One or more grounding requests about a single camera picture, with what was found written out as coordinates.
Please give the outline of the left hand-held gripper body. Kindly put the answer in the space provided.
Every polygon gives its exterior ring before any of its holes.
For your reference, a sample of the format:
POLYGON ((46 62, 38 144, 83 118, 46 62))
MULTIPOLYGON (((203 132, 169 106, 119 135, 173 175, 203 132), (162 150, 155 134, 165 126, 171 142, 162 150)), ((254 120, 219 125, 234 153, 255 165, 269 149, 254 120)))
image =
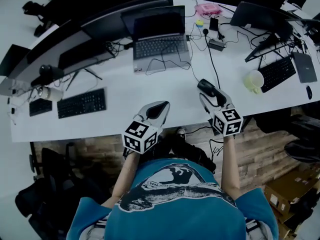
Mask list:
POLYGON ((158 142, 161 132, 160 118, 151 119, 135 115, 131 124, 123 132, 123 146, 142 155, 158 142))

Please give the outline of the black wired mouse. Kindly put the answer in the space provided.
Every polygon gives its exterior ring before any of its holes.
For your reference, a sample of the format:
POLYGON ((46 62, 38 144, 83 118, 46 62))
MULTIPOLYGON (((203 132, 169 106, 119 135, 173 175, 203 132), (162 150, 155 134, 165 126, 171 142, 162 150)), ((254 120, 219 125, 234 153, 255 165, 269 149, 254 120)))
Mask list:
POLYGON ((214 98, 215 95, 215 86, 213 84, 211 84, 209 81, 207 81, 206 79, 201 79, 198 84, 197 87, 203 92, 205 93, 207 96, 214 98))

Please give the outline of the pale yellow mug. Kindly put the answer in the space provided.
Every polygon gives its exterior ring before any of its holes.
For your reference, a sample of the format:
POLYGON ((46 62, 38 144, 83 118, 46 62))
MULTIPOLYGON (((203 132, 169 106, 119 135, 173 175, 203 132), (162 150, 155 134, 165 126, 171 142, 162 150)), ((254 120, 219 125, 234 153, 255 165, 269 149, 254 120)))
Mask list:
POLYGON ((248 91, 259 94, 265 83, 264 76, 258 70, 250 71, 243 79, 243 84, 248 91))

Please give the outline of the person's black trousers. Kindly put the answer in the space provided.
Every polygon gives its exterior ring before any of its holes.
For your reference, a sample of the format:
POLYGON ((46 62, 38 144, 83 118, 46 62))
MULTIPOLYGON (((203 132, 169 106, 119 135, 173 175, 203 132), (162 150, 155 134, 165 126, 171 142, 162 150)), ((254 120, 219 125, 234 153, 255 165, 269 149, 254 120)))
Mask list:
POLYGON ((213 174, 216 164, 208 158, 206 153, 199 147, 189 144, 184 133, 169 134, 163 137, 152 149, 153 159, 183 159, 192 161, 213 174))

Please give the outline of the black power adapter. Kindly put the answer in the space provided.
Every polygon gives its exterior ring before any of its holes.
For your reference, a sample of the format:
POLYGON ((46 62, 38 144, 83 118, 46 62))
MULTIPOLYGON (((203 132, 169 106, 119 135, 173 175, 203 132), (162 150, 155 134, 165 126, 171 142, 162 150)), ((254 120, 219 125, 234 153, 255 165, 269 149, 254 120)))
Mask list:
POLYGON ((216 41, 214 39, 210 39, 208 42, 208 47, 210 49, 214 49, 216 51, 222 52, 225 48, 225 44, 221 41, 216 41))

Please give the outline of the medium black keyboard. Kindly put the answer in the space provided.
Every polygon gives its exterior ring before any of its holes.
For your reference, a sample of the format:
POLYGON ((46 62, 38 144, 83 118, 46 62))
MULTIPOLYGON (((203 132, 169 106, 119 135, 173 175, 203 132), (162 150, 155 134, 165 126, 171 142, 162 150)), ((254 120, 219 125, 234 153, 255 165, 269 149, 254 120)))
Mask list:
POLYGON ((296 70, 290 56, 266 65, 258 69, 258 71, 262 74, 264 79, 264 84, 261 87, 261 91, 263 93, 270 91, 296 74, 296 70))

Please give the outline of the large black keyboard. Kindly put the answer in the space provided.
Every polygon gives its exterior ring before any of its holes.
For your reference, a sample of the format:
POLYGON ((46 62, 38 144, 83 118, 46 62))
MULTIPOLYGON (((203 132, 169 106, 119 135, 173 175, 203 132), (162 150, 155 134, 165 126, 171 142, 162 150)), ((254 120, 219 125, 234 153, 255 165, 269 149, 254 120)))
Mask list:
POLYGON ((106 109, 104 88, 75 95, 57 102, 59 119, 105 111, 106 109))

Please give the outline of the dark grey closed laptop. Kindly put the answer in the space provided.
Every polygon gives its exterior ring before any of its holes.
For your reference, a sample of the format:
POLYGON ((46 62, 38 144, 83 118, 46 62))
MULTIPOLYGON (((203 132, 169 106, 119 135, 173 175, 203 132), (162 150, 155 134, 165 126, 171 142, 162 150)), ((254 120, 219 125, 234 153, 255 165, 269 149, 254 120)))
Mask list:
POLYGON ((318 81, 310 55, 294 52, 293 60, 299 76, 299 80, 302 84, 314 83, 318 81))

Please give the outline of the open cardboard box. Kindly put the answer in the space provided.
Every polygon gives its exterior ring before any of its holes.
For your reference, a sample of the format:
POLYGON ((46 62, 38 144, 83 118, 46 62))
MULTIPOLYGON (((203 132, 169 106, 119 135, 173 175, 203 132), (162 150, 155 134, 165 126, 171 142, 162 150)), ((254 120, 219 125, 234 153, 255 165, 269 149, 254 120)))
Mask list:
POLYGON ((264 188, 278 224, 279 238, 293 240, 320 201, 320 164, 299 167, 264 188))

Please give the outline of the white bottle with metal lid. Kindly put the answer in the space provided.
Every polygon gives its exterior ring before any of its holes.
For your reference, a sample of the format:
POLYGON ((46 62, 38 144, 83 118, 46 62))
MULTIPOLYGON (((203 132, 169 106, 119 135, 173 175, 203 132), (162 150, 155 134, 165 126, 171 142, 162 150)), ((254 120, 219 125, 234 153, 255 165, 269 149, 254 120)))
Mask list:
POLYGON ((59 102, 60 100, 62 100, 64 95, 63 91, 46 86, 39 87, 37 90, 37 94, 41 99, 52 102, 59 102))

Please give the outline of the pink box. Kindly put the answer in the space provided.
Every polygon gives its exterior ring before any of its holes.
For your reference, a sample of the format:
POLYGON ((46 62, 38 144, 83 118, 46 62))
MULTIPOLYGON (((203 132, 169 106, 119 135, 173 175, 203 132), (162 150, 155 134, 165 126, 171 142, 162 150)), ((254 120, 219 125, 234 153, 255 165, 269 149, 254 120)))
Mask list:
POLYGON ((194 8, 195 11, 201 16, 219 15, 222 12, 221 7, 215 3, 198 4, 194 8))

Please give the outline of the small black keyboard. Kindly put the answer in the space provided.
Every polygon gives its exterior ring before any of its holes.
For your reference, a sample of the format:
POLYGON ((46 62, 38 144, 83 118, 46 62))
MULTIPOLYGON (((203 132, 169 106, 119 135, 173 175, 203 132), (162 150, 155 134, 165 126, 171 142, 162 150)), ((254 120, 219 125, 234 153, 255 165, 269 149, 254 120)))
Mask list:
POLYGON ((29 103, 29 116, 37 116, 52 111, 52 101, 39 98, 29 103))

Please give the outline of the round black webcam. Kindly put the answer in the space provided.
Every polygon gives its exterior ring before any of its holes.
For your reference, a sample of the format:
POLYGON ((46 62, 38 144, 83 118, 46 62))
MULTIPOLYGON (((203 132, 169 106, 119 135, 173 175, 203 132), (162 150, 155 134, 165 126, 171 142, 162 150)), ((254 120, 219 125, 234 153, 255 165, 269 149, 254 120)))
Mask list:
POLYGON ((48 81, 61 79, 65 75, 62 69, 52 65, 42 65, 39 74, 44 80, 48 81))

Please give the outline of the black padded office chair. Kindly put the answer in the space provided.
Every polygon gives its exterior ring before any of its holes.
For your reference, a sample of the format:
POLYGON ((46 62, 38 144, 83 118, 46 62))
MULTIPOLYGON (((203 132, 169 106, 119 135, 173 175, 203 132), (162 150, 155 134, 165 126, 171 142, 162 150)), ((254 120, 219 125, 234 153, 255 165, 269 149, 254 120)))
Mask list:
POLYGON ((40 178, 14 201, 41 240, 66 240, 80 199, 89 197, 101 204, 110 196, 108 188, 91 178, 67 179, 62 184, 40 178))

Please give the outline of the black flat monitor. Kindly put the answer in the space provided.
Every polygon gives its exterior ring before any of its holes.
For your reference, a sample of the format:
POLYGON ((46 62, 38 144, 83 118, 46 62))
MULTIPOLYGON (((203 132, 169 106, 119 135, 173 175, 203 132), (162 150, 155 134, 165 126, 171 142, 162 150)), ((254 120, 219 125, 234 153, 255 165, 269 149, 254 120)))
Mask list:
POLYGON ((30 51, 26 47, 12 44, 0 63, 0 76, 8 77, 30 51))

